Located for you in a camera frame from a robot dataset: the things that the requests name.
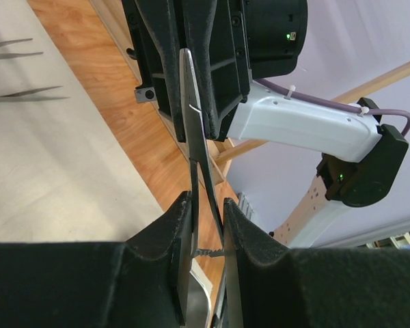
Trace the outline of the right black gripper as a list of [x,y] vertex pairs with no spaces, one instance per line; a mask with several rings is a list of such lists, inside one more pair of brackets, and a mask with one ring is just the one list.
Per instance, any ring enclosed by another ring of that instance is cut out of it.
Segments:
[[224,140],[250,79],[290,74],[308,28],[308,3],[185,1],[184,28],[199,87],[206,138]]

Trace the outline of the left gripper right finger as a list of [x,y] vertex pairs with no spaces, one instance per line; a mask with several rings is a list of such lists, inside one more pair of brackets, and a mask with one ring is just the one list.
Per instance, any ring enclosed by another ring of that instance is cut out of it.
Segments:
[[223,216],[230,327],[410,327],[410,250],[289,249]]

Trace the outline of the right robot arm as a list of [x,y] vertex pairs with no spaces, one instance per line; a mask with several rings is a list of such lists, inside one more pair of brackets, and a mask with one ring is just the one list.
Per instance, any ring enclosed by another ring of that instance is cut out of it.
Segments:
[[275,238],[309,247],[347,208],[391,190],[409,148],[406,130],[382,124],[369,100],[345,105],[281,87],[308,27],[306,1],[123,1],[141,74],[138,102],[155,101],[187,146],[194,194],[204,182],[223,232],[209,141],[258,139],[321,153],[310,189]]

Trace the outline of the steel surgical forceps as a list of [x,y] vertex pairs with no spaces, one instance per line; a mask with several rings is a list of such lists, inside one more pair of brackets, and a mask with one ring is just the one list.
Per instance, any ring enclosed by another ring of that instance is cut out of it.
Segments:
[[12,47],[16,44],[25,44],[32,42],[33,38],[22,38],[16,40],[6,40],[0,41],[0,60],[3,59],[18,59],[23,57],[32,57],[37,55],[43,55],[43,51],[34,51],[33,49],[27,48],[22,51],[16,50],[13,51]]

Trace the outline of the beige cloth wrap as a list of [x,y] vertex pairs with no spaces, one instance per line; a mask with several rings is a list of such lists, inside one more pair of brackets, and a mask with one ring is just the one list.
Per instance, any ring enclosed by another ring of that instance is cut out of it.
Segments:
[[0,1],[0,41],[33,38],[0,60],[0,96],[60,86],[68,99],[0,103],[0,243],[122,241],[162,214],[26,1]]

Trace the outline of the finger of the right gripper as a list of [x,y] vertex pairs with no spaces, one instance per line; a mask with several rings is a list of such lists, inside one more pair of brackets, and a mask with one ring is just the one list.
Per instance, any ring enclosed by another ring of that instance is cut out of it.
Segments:
[[186,140],[180,99],[180,49],[187,45],[187,1],[123,1],[143,87],[153,87],[159,111],[176,139]]

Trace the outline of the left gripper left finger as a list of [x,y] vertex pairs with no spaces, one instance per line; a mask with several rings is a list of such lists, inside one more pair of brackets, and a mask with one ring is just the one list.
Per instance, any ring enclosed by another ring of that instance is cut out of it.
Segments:
[[192,195],[127,241],[0,243],[0,327],[182,327]]

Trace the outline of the stainless steel tray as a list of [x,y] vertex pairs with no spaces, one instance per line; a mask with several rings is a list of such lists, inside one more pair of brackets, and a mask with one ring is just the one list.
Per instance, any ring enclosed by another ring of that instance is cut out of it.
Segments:
[[207,328],[211,321],[210,292],[213,285],[198,269],[191,269],[187,304],[187,321],[185,327]]

